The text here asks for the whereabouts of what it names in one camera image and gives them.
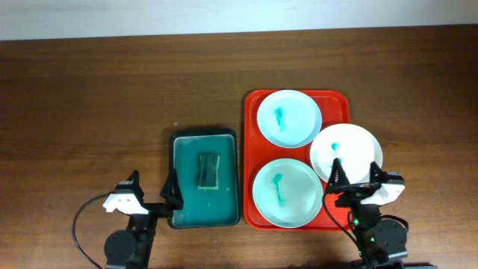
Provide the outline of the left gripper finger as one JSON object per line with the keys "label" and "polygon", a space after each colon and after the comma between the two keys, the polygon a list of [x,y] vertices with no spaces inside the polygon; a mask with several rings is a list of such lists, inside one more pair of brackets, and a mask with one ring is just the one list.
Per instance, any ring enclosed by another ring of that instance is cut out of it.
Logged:
{"label": "left gripper finger", "polygon": [[182,210],[184,200],[179,187],[178,174],[175,168],[170,170],[167,180],[160,192],[161,197],[165,199],[166,205],[172,210]]}
{"label": "left gripper finger", "polygon": [[143,198],[144,192],[140,187],[139,180],[140,180],[140,174],[137,170],[134,170],[127,179],[127,186],[132,190],[133,194],[137,198]]}

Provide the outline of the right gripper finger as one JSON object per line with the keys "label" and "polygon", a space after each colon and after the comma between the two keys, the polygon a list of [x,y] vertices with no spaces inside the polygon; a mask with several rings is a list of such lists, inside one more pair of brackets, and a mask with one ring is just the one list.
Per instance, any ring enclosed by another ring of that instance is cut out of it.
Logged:
{"label": "right gripper finger", "polygon": [[380,168],[380,166],[375,162],[370,163],[370,183],[382,183],[385,181],[384,172]]}
{"label": "right gripper finger", "polygon": [[350,186],[350,182],[341,165],[339,158],[332,163],[332,171],[326,184],[326,192],[339,192]]}

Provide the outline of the white plate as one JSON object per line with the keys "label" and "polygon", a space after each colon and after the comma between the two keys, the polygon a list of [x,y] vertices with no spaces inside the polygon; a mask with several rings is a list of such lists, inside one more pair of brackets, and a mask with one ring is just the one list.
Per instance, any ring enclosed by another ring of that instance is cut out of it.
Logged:
{"label": "white plate", "polygon": [[378,140],[368,130],[349,123],[325,128],[311,144],[311,165],[324,182],[328,182],[336,158],[351,184],[368,182],[370,164],[374,161],[381,167],[383,162]]}

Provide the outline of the green yellow sponge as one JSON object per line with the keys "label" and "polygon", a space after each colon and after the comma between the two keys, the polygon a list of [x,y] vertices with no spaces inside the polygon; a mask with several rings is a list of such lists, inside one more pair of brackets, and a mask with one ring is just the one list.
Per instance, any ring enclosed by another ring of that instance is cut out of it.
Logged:
{"label": "green yellow sponge", "polygon": [[219,166],[220,157],[218,155],[200,155],[198,189],[217,190],[219,188]]}

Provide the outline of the pale green plate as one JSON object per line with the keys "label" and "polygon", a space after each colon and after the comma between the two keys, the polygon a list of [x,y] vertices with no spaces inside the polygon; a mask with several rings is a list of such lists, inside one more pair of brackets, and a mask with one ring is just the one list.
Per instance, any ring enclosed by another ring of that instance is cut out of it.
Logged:
{"label": "pale green plate", "polygon": [[280,158],[258,171],[252,198],[264,219],[275,226],[293,229],[316,218],[323,204],[323,186],[307,164]]}

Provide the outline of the light blue plate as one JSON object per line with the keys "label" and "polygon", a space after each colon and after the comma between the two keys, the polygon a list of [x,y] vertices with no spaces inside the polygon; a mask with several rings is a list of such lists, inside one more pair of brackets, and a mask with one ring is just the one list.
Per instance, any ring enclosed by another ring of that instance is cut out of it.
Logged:
{"label": "light blue plate", "polygon": [[269,142],[292,149],[305,146],[317,137],[323,117],[310,96],[298,90],[279,90],[260,103],[256,121]]}

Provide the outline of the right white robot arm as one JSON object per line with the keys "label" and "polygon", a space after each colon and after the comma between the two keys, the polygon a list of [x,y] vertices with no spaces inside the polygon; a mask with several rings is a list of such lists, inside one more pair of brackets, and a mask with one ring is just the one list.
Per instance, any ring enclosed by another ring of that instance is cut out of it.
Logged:
{"label": "right white robot arm", "polygon": [[399,173],[385,172],[376,162],[370,163],[369,181],[350,183],[338,158],[332,163],[332,172],[324,196],[336,194],[337,208],[348,208],[345,229],[324,206],[332,222],[355,244],[361,258],[357,268],[403,268],[402,259],[407,257],[406,220],[381,214],[380,207],[395,201],[405,188],[405,180]]}

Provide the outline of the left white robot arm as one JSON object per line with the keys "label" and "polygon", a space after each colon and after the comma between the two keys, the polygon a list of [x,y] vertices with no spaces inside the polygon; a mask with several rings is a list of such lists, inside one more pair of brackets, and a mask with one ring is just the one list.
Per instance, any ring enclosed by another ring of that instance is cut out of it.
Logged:
{"label": "left white robot arm", "polygon": [[106,212],[118,211],[128,216],[127,227],[113,232],[105,241],[107,268],[147,268],[158,220],[171,221],[173,213],[183,209],[184,200],[176,170],[170,171],[160,191],[164,202],[145,202],[139,179],[139,172],[135,170],[103,203]]}

